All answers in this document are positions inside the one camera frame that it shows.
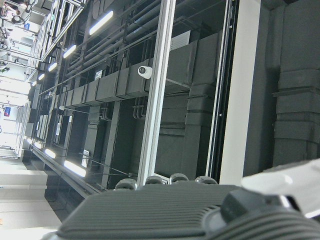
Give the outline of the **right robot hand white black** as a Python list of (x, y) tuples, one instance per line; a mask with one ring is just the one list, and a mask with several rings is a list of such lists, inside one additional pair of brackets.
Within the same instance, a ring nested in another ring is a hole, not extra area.
[(209, 176), (121, 180), (86, 198), (45, 240), (317, 240), (320, 161), (282, 164), (240, 186)]

